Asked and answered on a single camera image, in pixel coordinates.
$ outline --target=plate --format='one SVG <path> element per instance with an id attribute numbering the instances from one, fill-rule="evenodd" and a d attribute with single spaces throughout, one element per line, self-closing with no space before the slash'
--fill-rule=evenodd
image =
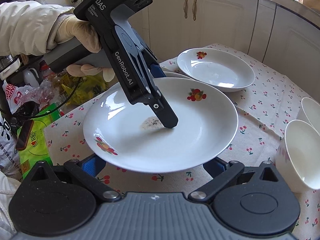
<path id="1" fill-rule="evenodd" d="M 181 74 L 175 73 L 175 72 L 170 72 L 170 71 L 164 71 L 164 74 L 166 75 L 166 77 L 178 77 L 178 78 L 192 79 L 188 76 L 181 75 Z"/>
<path id="2" fill-rule="evenodd" d="M 236 92 L 255 81 L 254 71 L 246 62 L 217 49 L 188 49 L 178 56 L 177 64 L 187 76 L 222 92 Z"/>
<path id="3" fill-rule="evenodd" d="M 164 128 L 149 106 L 131 105 L 116 84 L 84 119 L 84 138 L 99 157 L 131 171 L 165 173 L 201 165 L 227 148 L 238 115 L 226 95 L 191 79 L 154 82 L 178 116 L 178 125 Z"/>

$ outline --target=sleeve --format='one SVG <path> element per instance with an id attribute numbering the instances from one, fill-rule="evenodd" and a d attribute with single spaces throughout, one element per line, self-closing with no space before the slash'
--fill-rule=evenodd
<path id="1" fill-rule="evenodd" d="M 42 55 L 53 49 L 54 37 L 74 7 L 36 1 L 0 5 L 0 56 Z"/>

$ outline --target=cabinet handle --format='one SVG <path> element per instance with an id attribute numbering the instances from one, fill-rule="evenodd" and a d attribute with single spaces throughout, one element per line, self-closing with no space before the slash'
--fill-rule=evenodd
<path id="1" fill-rule="evenodd" d="M 193 20 L 195 21 L 196 15 L 197 15 L 197 0 L 193 0 L 192 13 L 193 13 Z"/>
<path id="2" fill-rule="evenodd" d="M 184 0 L 183 10 L 184 10 L 184 17 L 187 19 L 188 18 L 188 0 Z"/>

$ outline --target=metal bolt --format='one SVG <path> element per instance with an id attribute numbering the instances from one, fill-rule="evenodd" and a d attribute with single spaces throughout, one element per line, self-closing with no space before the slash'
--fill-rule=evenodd
<path id="1" fill-rule="evenodd" d="M 107 198 L 107 199 L 115 199 L 119 196 L 119 193 L 113 190 L 108 190 L 108 191 L 105 191 L 102 195 L 104 198 Z"/>
<path id="2" fill-rule="evenodd" d="M 206 196 L 207 194 L 202 191 L 194 191 L 191 193 L 191 197 L 194 199 L 204 199 Z"/>

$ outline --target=cherry print tablecloth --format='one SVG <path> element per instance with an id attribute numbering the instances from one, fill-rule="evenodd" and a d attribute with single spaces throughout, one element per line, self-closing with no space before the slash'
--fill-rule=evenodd
<path id="1" fill-rule="evenodd" d="M 309 95 L 286 76 L 242 52 L 219 44 L 212 44 L 208 48 L 237 55 L 252 67 L 256 75 L 252 86 L 227 93 L 238 111 L 239 127 L 234 140 L 219 157 L 225 161 L 238 160 L 246 166 L 259 166 L 262 161 L 274 162 L 287 123 L 296 117 L 301 99 Z M 160 65 L 179 72 L 176 59 Z M 99 97 L 86 102 L 44 130 L 50 157 L 55 165 L 72 158 L 82 160 L 93 153 L 85 142 L 82 125 L 85 114 Z M 97 179 L 121 194 L 126 191 L 183 191 L 189 194 L 212 178 L 202 166 L 175 173 L 143 174 L 107 163 Z M 320 236 L 320 224 L 317 222 L 320 219 L 320 194 L 310 191 L 296 194 L 296 197 L 300 201 L 301 214 L 293 234 L 299 240 L 315 240 Z"/>

